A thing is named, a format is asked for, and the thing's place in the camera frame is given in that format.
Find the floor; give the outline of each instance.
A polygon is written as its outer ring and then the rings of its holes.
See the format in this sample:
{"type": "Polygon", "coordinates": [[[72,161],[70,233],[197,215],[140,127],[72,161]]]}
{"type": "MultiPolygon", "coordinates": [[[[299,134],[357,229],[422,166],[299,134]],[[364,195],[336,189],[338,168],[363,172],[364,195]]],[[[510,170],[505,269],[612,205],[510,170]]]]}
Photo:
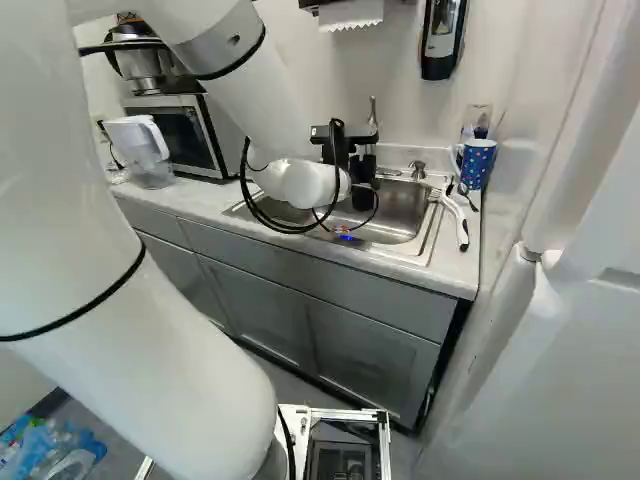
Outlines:
{"type": "MultiPolygon", "coordinates": [[[[280,403],[304,404],[322,408],[351,408],[340,400],[327,395],[277,366],[250,354],[271,378],[280,403]]],[[[54,418],[70,420],[75,425],[91,428],[98,439],[105,442],[109,453],[96,466],[88,480],[133,480],[144,455],[121,438],[111,427],[101,422],[75,400],[70,400],[54,418]]],[[[418,439],[393,432],[391,438],[391,472],[393,480],[410,480],[422,446],[418,439]]],[[[172,480],[166,472],[155,468],[150,480],[172,480]]]]}

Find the water bottle pack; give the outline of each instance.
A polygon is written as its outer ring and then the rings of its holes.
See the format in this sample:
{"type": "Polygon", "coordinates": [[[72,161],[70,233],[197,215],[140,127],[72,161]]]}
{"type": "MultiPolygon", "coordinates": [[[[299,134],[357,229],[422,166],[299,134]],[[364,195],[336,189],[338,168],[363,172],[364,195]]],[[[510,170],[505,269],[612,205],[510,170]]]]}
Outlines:
{"type": "Polygon", "coordinates": [[[88,429],[24,415],[0,436],[0,480],[82,480],[106,453],[88,429]]]}

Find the stainless steel sink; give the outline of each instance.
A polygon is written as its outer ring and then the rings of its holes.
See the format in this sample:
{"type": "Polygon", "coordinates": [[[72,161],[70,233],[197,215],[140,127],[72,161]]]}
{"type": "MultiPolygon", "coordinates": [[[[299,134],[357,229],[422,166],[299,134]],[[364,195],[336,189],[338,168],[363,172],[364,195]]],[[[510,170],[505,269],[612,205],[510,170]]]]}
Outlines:
{"type": "MultiPolygon", "coordinates": [[[[350,230],[369,218],[372,211],[356,211],[348,198],[339,202],[324,222],[331,232],[317,227],[306,235],[385,255],[395,253],[401,257],[423,256],[426,258],[417,263],[428,263],[437,233],[434,225],[439,225],[441,217],[438,216],[438,221],[434,222],[438,209],[437,203],[429,200],[431,188],[406,177],[379,176],[378,179],[378,211],[366,225],[350,230]]],[[[286,202],[267,197],[262,192],[258,192],[253,198],[263,212],[282,223],[299,226],[315,221],[311,210],[298,210],[286,202]]],[[[318,217],[322,217],[326,209],[327,207],[316,209],[318,217]]],[[[226,210],[224,215],[257,222],[244,202],[226,210]]]]}

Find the white countertop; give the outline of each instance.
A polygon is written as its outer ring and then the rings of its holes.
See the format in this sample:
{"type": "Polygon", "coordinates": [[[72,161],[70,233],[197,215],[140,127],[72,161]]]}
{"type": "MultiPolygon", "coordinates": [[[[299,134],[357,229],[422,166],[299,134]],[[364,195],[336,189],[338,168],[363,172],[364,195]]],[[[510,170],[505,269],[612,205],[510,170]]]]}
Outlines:
{"type": "MultiPolygon", "coordinates": [[[[468,205],[463,207],[470,233],[467,252],[459,251],[454,219],[445,213],[431,261],[428,266],[420,266],[304,235],[280,234],[257,221],[223,215],[225,210],[242,201],[237,180],[218,184],[177,178],[174,185],[161,190],[145,190],[132,183],[113,186],[111,190],[116,197],[134,200],[181,218],[453,297],[474,300],[478,291],[480,214],[473,213],[468,205]]],[[[259,189],[249,184],[249,190],[254,193],[259,189]]],[[[480,193],[471,192],[470,197],[480,208],[480,193]]]]}

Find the microwave door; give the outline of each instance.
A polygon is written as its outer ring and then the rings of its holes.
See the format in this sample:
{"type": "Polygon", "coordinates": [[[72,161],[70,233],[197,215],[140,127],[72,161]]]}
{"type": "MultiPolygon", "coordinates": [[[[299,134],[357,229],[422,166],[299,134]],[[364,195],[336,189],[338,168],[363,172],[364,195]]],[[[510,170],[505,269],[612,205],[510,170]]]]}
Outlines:
{"type": "Polygon", "coordinates": [[[153,115],[178,172],[220,178],[215,152],[194,107],[126,107],[128,115],[153,115]]]}

